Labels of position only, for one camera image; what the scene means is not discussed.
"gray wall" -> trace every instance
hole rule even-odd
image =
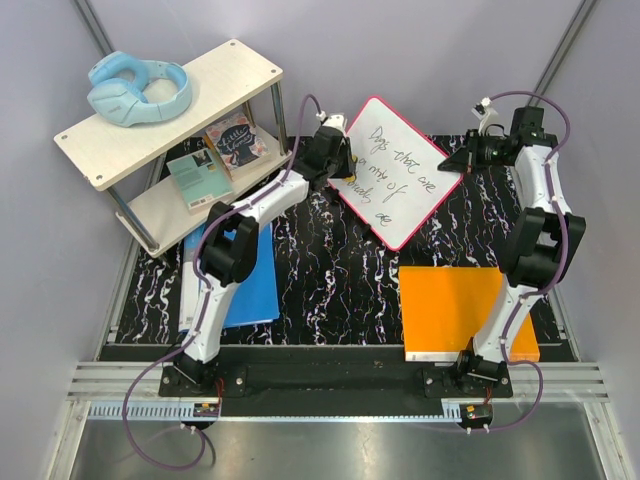
[[[482,97],[533,88],[578,0],[92,0],[114,46],[184,63],[237,37],[284,69],[289,132],[315,93],[349,118],[378,94],[428,133]],[[269,96],[255,102],[273,130]],[[311,113],[306,133],[313,132]]]
[[[562,187],[587,219],[561,292],[580,351],[604,371],[638,472],[639,18],[637,1],[600,2],[549,92],[572,120],[560,153]]]
[[[0,2],[0,477],[39,478],[128,234],[53,142],[99,59],[69,0]]]

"headphones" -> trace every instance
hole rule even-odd
[[[133,72],[133,80],[117,76],[125,70]],[[171,80],[178,87],[178,93],[166,102],[149,103],[142,91],[156,78]],[[191,104],[189,77],[175,63],[139,60],[127,53],[113,52],[93,66],[89,80],[93,90],[87,95],[87,100],[93,109],[122,127],[169,120]]]

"whiteboard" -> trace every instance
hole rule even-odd
[[[367,100],[347,135],[356,179],[329,183],[387,247],[400,250],[462,176],[439,172],[446,155],[379,97]]]

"marble tabletop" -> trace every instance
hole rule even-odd
[[[463,139],[432,137],[445,152],[460,147]],[[168,158],[202,147],[199,139],[187,139]],[[519,212],[507,169],[467,176],[406,246],[392,252],[371,233],[363,236],[363,223],[344,203],[332,202],[327,191],[314,192],[273,222],[280,318],[272,324],[225,329],[222,343],[402,344],[398,268],[496,266],[496,255]],[[116,343],[175,341],[181,253],[179,244],[163,263],[140,249]],[[536,304],[532,318],[539,343],[559,341],[546,299]]]

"shelf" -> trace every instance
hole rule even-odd
[[[282,78],[279,67],[238,40],[214,48],[184,69],[193,86],[193,100],[179,117],[124,128],[95,114],[54,137],[94,188],[111,187]],[[158,80],[145,95],[167,99],[174,92],[173,84]]]
[[[259,167],[256,167],[255,170],[248,172],[242,178],[232,182],[234,195],[232,198],[225,200],[226,202],[231,202],[245,193],[260,182],[260,180],[282,166],[289,157],[289,154],[280,155],[280,144],[278,140],[262,128],[256,127],[256,129],[258,135],[267,144],[270,152],[269,155],[273,155],[273,157]],[[182,199],[180,189],[171,176],[168,176],[140,196],[134,198],[129,202],[129,206],[153,238],[160,244],[158,250],[152,252],[147,250],[149,255],[154,258],[163,254],[167,249],[182,240],[185,235],[204,223],[209,214],[209,210],[205,209],[202,212],[191,215]],[[142,242],[138,235],[131,229],[126,220],[118,213],[116,213],[116,217],[118,217],[123,225],[127,227],[127,230],[129,230],[144,247],[144,242]]]

